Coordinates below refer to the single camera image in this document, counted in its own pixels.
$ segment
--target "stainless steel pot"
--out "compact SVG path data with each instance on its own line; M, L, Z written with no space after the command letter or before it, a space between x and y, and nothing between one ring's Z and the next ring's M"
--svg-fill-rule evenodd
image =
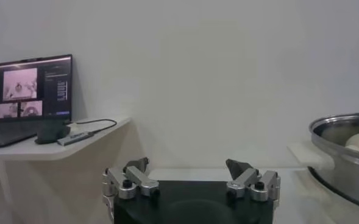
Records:
M359 133L359 113L323 117L309 126L312 142L329 154L332 170L315 170L329 185L359 204L359 152L346 148L347 140Z

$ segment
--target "white surface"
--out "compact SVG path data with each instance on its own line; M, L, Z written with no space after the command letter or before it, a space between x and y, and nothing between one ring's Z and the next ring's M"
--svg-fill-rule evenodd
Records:
M288 149L301 166L315 169L333 169L334 162L330 155L317 148L311 141L293 143Z
M309 224L310 219L302 213L304 209L316 206L310 201L305 201L305 198L296 192L293 176L297 169L260 169L262 173L266 170L275 170L281 176L281 200L280 206L274 213L274 224ZM149 177L155 180L232 180L227 169L155 169L151 171Z
M129 114L155 167L296 166L359 111L359 0L0 0L0 62L64 53L75 117Z
M79 150L84 149L90 144L96 142L97 140L103 138L107 134L115 131L119 127L122 127L124 124L130 121L129 117L116 117L113 118L117 121L117 125L109 128L107 130L101 131L98 134L94 135L91 138L85 139L83 141L71 144L68 146L60 146L57 143L46 144L46 145L37 145L34 143L34 138L30 138L23 142L0 148L0 160L17 160L17 161L45 161L45 160L57 160L66 158ZM112 125L111 122L97 122L91 124L81 124L77 125L77 131L93 131L100 128L107 127Z
M281 176L280 206L274 224L359 223L359 207L322 187L306 169L275 170ZM155 169L155 180L229 181L227 169Z

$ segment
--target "cable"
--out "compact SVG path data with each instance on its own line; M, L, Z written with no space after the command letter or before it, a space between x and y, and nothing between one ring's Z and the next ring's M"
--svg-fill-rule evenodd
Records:
M89 124L89 123L95 123L95 122L100 122L100 121L110 121L110 122L113 122L114 124L112 124L112 125L110 125L108 127L102 128L102 129L98 129L98 130L95 130L95 131L90 131L90 133L96 134L96 133L98 133L100 131L112 128L112 127L117 125L117 121L114 121L114 120L111 120L111 119L98 119L98 120L93 120L93 121L76 122L76 124Z

